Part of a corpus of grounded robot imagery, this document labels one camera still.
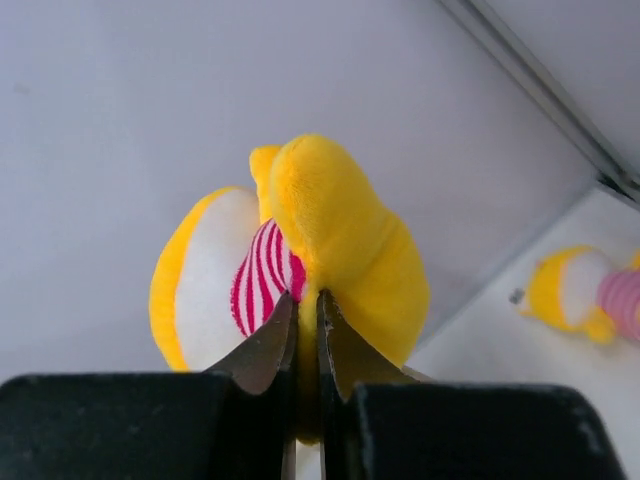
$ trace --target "pink striped fabric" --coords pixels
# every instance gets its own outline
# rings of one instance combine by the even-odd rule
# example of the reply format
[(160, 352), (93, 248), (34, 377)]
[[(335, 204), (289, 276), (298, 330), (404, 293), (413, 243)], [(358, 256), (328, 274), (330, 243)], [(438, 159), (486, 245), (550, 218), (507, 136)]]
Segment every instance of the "pink striped fabric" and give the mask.
[(262, 225), (231, 286), (231, 313), (246, 337), (269, 318), (280, 295), (288, 291), (302, 299), (306, 273), (300, 259), (287, 247), (273, 219)]
[(640, 340), (640, 271), (609, 274), (598, 288), (598, 306), (626, 337)]

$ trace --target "metal frame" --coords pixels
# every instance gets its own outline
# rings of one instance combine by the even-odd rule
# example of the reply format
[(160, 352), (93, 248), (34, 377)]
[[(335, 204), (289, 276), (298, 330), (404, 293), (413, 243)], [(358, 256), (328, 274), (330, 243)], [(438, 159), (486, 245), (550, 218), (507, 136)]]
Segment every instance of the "metal frame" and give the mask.
[(485, 0), (437, 0), (498, 62), (580, 152), (640, 201), (640, 176)]

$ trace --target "plush toy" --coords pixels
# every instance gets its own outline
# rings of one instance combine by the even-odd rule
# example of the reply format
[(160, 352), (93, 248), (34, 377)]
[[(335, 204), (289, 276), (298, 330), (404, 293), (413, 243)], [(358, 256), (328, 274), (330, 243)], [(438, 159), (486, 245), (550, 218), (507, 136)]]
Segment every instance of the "plush toy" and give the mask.
[(200, 200), (158, 261), (151, 328), (175, 370), (201, 370), (263, 325), (280, 295), (299, 302), (299, 385), (314, 394), (316, 300), (329, 289), (350, 325), (401, 367), (426, 320), (418, 249), (350, 155), (320, 135), (249, 158), (256, 193)]
[(610, 343), (616, 333), (640, 340), (639, 268), (640, 254), (619, 269), (596, 248), (568, 248), (538, 262), (512, 301), (522, 315), (596, 343)]

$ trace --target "yellow and white plush toy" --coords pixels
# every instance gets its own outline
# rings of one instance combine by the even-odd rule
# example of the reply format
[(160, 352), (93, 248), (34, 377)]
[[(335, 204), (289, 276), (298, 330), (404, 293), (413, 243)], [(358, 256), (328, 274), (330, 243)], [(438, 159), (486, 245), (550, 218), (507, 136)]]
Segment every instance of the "yellow and white plush toy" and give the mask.
[(329, 289), (349, 324), (388, 360), (408, 359), (429, 304), (423, 263), (401, 219), (351, 156), (320, 135), (255, 149), (256, 192), (200, 200), (162, 252), (151, 328), (169, 365), (205, 369), (267, 321), (279, 296), (299, 302), (299, 384), (316, 385), (316, 300)]
[(616, 334), (640, 340), (640, 255), (620, 269), (600, 250), (576, 246), (541, 260), (518, 311), (567, 333), (585, 333), (596, 343)]

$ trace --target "blurry plush toy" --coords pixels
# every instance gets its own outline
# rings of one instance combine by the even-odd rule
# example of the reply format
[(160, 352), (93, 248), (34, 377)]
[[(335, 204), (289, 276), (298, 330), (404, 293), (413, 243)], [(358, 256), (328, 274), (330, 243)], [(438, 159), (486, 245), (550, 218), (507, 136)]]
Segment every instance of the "blurry plush toy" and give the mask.
[(596, 343), (616, 334), (640, 340), (640, 254), (626, 269), (601, 251), (577, 246), (538, 262), (529, 284), (512, 301), (522, 315)]
[(409, 230), (350, 155), (320, 135), (249, 158), (256, 193), (227, 187), (200, 200), (153, 276), (151, 329), (175, 370), (205, 369), (267, 321), (280, 295), (299, 302), (299, 385), (316, 385), (318, 292), (401, 367), (426, 320), (429, 288)]

